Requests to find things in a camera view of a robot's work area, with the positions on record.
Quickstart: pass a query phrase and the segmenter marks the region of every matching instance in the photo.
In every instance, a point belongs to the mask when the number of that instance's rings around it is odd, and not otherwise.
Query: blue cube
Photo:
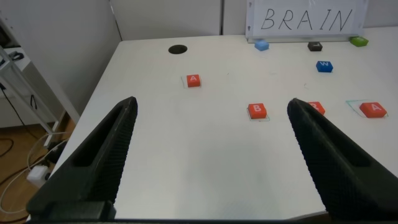
[[[257,40],[254,44],[254,47],[257,48],[259,51],[268,50],[269,43],[265,40]]]
[[[331,72],[333,70],[333,66],[330,62],[321,62],[317,63],[318,72]]]

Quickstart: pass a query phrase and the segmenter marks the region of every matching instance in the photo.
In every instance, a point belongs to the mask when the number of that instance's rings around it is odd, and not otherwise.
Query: white sign board
[[[368,0],[248,0],[248,39],[322,39],[363,33]]]

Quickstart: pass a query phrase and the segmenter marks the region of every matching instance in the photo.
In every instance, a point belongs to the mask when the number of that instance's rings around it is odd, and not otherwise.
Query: green block
[[[366,40],[365,38],[363,38],[363,37],[352,37],[352,38],[350,38],[349,39],[349,41],[353,44],[353,45],[355,45],[355,46],[357,46],[357,47],[364,47],[364,46],[366,46],[367,44],[368,44],[368,40]]]

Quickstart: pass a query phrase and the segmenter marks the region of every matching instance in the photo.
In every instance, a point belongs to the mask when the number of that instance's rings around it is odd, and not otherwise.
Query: cable
[[[65,132],[60,132],[60,133],[45,134],[45,135],[43,135],[42,137],[40,137],[40,138],[35,142],[35,144],[31,147],[31,149],[29,150],[29,152],[27,153],[27,159],[26,159],[27,168],[28,168],[29,170],[32,170],[31,167],[30,167],[30,164],[29,164],[30,155],[32,154],[34,148],[36,147],[37,143],[40,142],[40,140],[42,140],[44,137],[49,136],[49,135],[53,135],[53,134],[66,134],[66,133],[70,133],[70,132],[65,131]]]
[[[39,159],[43,158],[44,156],[40,156],[39,158],[37,158],[34,162],[37,162]],[[8,179],[10,179],[11,177],[13,177],[14,175],[18,174],[19,172],[21,172],[22,170],[26,169],[27,167],[24,167],[22,169],[19,169],[17,171],[15,171],[14,173],[10,174],[8,177],[6,177],[4,180],[2,180],[0,182],[0,186],[2,186]],[[15,222],[19,222],[19,221],[23,221],[26,220],[27,217],[29,217],[29,215],[22,217],[22,218],[18,218],[16,220],[7,220],[7,221],[1,221],[0,220],[0,224],[8,224],[8,223],[15,223]]]
[[[11,138],[0,138],[0,140],[7,140],[7,141],[11,142],[10,147],[8,147],[8,149],[4,153],[0,154],[0,158],[2,158],[4,155],[6,155],[12,149],[12,147],[14,146],[14,140],[12,140]]]
[[[44,155],[44,157],[40,158],[37,162],[33,163],[31,166],[32,166],[32,167],[33,167],[33,166],[36,166],[38,163],[42,162],[42,161],[45,159],[45,157],[46,157],[47,155],[50,154],[50,152],[52,152],[52,151],[58,149],[58,146],[59,146],[59,145],[61,145],[62,143],[66,142],[66,141],[68,141],[68,140],[69,140],[69,139],[65,139],[65,140],[63,140],[60,144],[58,144],[58,145],[56,145],[55,147],[53,147],[51,150],[49,150],[49,151]],[[25,210],[25,209],[23,208],[23,209],[18,210],[18,211],[9,212],[9,211],[5,211],[5,210],[2,208],[1,204],[2,204],[2,201],[3,201],[3,199],[4,199],[4,196],[5,196],[6,192],[7,192],[7,190],[8,190],[8,188],[11,186],[11,184],[12,184],[16,179],[18,179],[18,177],[20,177],[25,171],[30,170],[29,168],[30,168],[29,166],[26,167],[26,168],[25,168],[24,170],[22,170],[16,177],[14,177],[14,178],[8,183],[7,187],[6,187],[6,188],[4,189],[4,191],[2,192],[1,197],[0,197],[0,211],[1,211],[1,212],[5,213],[5,214],[15,214],[15,213],[23,212],[23,211]]]
[[[23,122],[23,120],[21,119],[21,117],[19,116],[19,113],[17,112],[17,110],[15,109],[14,105],[11,103],[10,99],[8,98],[8,96],[6,95],[6,93],[4,92],[4,90],[2,88],[0,88],[3,95],[6,97],[6,100],[8,101],[8,103],[11,105],[12,109],[15,111],[15,114],[17,114],[19,121],[21,121],[23,127],[26,129],[26,131],[33,137],[38,139],[38,137],[36,137],[34,134],[31,133],[31,131],[27,128],[26,124]]]

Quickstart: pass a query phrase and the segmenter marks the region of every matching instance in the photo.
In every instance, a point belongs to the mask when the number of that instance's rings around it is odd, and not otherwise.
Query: red cube
[[[363,103],[359,107],[367,118],[382,118],[387,111],[378,102]]]
[[[319,113],[321,113],[322,115],[325,114],[325,109],[323,108],[323,106],[321,105],[321,103],[319,102],[308,102],[312,107],[314,107]]]
[[[198,87],[200,86],[199,75],[187,75],[187,85],[188,87]]]
[[[266,107],[262,103],[253,103],[248,106],[251,119],[264,119],[267,117]]]

